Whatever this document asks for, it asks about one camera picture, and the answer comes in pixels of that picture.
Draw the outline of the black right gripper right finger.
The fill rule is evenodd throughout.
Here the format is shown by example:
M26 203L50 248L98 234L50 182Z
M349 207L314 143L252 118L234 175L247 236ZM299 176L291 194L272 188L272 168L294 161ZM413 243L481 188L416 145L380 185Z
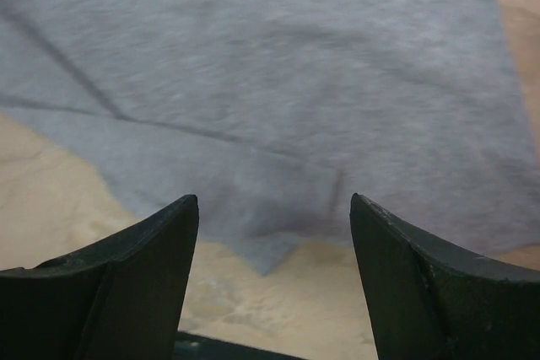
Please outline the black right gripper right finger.
M463 249L354 194L350 226L380 359L537 359L539 273Z

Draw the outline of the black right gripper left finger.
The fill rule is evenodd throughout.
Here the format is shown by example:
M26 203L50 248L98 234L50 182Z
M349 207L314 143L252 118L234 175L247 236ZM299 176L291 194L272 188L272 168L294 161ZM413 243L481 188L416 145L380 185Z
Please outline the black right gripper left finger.
M197 198L183 196L82 249L2 271L2 358L170 358L197 231Z

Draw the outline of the grey sleeveless shirt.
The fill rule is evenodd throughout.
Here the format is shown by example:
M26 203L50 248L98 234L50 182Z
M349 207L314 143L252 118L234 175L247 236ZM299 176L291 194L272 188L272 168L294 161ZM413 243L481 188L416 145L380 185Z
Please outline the grey sleeveless shirt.
M1 108L147 217L195 194L260 273L350 197L484 255L539 240L496 0L1 0Z

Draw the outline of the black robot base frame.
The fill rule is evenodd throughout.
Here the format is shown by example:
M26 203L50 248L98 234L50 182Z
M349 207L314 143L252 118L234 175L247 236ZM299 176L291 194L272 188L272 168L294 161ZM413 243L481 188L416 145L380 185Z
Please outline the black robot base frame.
M299 360L298 357L177 331L173 360Z

